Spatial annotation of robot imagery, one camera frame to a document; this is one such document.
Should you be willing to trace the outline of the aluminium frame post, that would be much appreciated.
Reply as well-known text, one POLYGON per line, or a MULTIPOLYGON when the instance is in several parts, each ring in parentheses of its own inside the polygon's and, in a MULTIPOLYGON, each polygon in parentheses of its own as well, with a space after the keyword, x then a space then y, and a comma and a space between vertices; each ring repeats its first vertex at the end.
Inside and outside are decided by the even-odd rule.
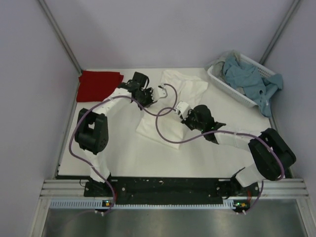
POLYGON ((259 60, 261 65, 264 65, 267 60, 269 59, 270 55, 272 54, 274 48, 276 47, 277 43, 281 39, 282 35, 285 33, 286 28, 290 25, 291 21, 295 17, 296 13, 298 12, 300 6, 302 5, 303 0, 293 0, 289 9, 287 10, 286 14, 284 15, 282 21, 278 25, 272 39, 270 40, 267 48, 265 49, 262 57, 259 60))
POLYGON ((74 66, 75 70, 77 71, 77 73, 79 75, 81 75, 82 73, 82 68, 79 65, 78 60, 76 59, 76 56, 74 55, 70 45, 68 44, 61 28, 59 27, 55 17, 53 16, 48 4, 46 3, 45 0, 37 0, 37 3, 39 4, 39 7, 41 8, 41 10, 43 11, 46 19, 48 20, 49 24, 52 27, 52 30, 56 36, 56 38, 58 39, 58 41, 60 42, 61 46, 63 47, 66 55, 68 56, 69 60, 71 61, 72 65, 74 66))

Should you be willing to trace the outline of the light blue t-shirt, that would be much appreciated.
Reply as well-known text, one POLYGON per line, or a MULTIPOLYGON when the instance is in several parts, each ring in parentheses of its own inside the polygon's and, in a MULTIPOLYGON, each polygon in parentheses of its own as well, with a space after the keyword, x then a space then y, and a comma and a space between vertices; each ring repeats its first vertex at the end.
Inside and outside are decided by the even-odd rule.
POLYGON ((263 77, 256 66, 242 62, 233 55, 226 58, 222 71, 225 82, 231 88, 242 89, 243 94, 258 105, 263 116, 272 116, 271 98, 283 89, 282 75, 263 77))

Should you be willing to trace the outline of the left aluminium frame post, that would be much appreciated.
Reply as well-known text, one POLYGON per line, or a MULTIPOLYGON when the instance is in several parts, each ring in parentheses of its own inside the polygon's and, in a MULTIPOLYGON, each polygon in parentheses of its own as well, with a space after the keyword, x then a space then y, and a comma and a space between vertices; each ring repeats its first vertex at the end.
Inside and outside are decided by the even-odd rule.
POLYGON ((68 44, 61 28, 59 27, 55 17, 53 16, 48 4, 46 3, 45 0, 37 0, 37 3, 39 4, 39 7, 41 8, 41 10, 43 11, 46 19, 48 20, 49 24, 52 27, 52 30, 56 36, 56 38, 58 39, 58 41, 60 42, 61 46, 63 47, 66 55, 68 56, 69 60, 71 61, 72 65, 74 66, 75 70, 77 71, 77 73, 79 75, 81 75, 82 73, 82 68, 79 65, 78 60, 76 59, 76 56, 74 55, 70 45, 68 44))

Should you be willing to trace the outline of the folded red t-shirt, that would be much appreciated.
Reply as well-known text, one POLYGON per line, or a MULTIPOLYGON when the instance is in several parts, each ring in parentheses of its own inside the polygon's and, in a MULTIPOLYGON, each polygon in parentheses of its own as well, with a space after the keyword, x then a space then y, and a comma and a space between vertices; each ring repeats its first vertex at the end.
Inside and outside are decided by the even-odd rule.
POLYGON ((83 71, 79 77, 76 101, 102 102, 122 83, 120 72, 83 71))

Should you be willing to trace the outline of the white plastic laundry basket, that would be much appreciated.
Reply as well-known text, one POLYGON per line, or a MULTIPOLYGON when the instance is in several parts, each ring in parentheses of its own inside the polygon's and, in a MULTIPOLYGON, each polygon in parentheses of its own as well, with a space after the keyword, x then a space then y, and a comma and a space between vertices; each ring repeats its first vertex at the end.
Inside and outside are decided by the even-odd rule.
MULTIPOLYGON (((247 64, 251 64, 251 65, 255 66, 258 69, 260 75, 265 77, 265 78, 268 78, 268 77, 275 75, 275 73, 273 71, 269 70, 268 68, 264 67, 263 65, 259 64, 258 62, 252 60, 251 58, 249 58, 243 54, 240 54, 240 60, 242 62, 245 62, 247 64)), ((220 89, 222 92, 228 94, 233 99, 235 99, 236 101, 238 101, 240 104, 242 104, 243 106, 245 106, 247 108, 252 108, 254 106, 257 106, 257 104, 254 101, 250 100, 245 95, 234 90, 229 85, 227 85, 225 82, 223 82, 221 79, 216 77, 214 72, 213 72, 214 66, 215 66, 215 63, 213 61, 213 63, 210 64, 210 66, 208 67, 206 72, 207 72, 208 76, 210 77, 210 82, 215 87, 220 89)))

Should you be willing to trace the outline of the right aluminium frame post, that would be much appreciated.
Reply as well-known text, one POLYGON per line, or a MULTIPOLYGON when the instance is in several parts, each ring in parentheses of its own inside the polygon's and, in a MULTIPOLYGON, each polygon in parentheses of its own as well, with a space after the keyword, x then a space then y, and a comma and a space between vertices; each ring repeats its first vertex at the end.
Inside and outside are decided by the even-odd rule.
POLYGON ((264 65, 267 60, 269 59, 270 55, 272 54, 274 48, 276 47, 277 43, 281 39, 282 35, 285 33, 286 28, 290 25, 291 21, 295 17, 296 13, 298 12, 300 6, 302 5, 303 0, 293 0, 289 9, 287 10, 286 14, 284 15, 282 21, 278 25, 272 39, 270 40, 267 48, 265 49, 262 57, 259 60, 261 65, 264 65))

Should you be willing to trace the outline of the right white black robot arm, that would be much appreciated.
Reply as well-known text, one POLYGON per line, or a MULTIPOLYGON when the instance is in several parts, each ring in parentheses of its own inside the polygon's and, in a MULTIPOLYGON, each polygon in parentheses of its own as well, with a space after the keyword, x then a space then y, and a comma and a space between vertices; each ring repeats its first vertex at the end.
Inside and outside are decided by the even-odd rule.
POLYGON ((185 102, 176 106, 181 123, 190 130, 201 132, 205 140, 218 145, 232 146, 250 152, 254 163, 233 175, 230 183, 235 195, 243 195, 253 183, 277 181, 285 170, 296 162, 296 156, 279 133, 273 128, 262 132, 246 132, 215 121, 206 105, 193 109, 185 102))

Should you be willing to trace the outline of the white floral print t-shirt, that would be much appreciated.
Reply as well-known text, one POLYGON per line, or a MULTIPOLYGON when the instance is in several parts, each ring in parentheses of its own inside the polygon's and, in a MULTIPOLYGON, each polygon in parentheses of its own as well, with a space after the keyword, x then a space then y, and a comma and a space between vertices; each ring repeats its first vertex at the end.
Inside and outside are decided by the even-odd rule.
MULTIPOLYGON (((148 111, 157 114, 162 108, 172 107, 174 102, 186 102, 191 108, 197 106, 208 88, 208 83, 197 76, 187 76, 175 70, 165 70, 162 73, 160 83, 170 84, 167 86, 168 97, 159 100, 150 106, 148 111)), ((179 144, 172 144, 164 141, 158 134, 155 124, 156 118, 145 113, 136 129, 136 132, 145 138, 162 143, 175 149, 179 149, 179 144)), ((158 128, 161 134, 171 141, 182 141, 188 128, 181 123, 181 119, 174 111, 158 118, 158 128)))

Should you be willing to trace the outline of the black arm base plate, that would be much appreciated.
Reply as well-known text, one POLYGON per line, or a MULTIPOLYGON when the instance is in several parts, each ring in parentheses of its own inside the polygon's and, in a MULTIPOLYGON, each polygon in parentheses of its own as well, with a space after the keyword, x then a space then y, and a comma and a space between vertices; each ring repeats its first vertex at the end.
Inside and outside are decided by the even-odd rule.
POLYGON ((84 196, 114 197, 116 204, 220 204, 231 197, 249 200, 259 193, 258 184, 244 188, 231 178, 111 176, 108 181, 111 186, 89 178, 84 196))

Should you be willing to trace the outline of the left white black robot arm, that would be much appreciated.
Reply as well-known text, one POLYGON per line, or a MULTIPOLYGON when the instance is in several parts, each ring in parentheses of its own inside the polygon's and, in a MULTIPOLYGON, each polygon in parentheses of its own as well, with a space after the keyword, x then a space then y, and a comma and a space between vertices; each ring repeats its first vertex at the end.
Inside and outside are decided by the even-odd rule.
POLYGON ((165 86, 148 87, 148 76, 135 72, 132 79, 122 82, 113 93, 91 109, 81 109, 77 125, 71 135, 69 151, 71 155, 90 166, 95 190, 102 196, 108 195, 112 184, 111 174, 103 162, 103 151, 109 141, 108 118, 118 113, 130 103, 136 103, 140 110, 152 115, 148 108, 159 99, 166 98, 165 86))

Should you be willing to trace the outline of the grey crumpled t-shirt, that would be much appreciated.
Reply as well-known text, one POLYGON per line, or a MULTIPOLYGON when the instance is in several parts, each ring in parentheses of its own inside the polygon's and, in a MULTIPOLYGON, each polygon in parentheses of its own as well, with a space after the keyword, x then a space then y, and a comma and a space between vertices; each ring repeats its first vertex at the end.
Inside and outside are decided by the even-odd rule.
POLYGON ((222 53, 218 58, 215 60, 209 62, 205 67, 205 71, 207 71, 209 68, 213 67, 213 74, 222 76, 223 75, 223 67, 226 62, 226 59, 229 56, 234 56, 237 60, 240 60, 240 53, 236 50, 230 50, 222 53))

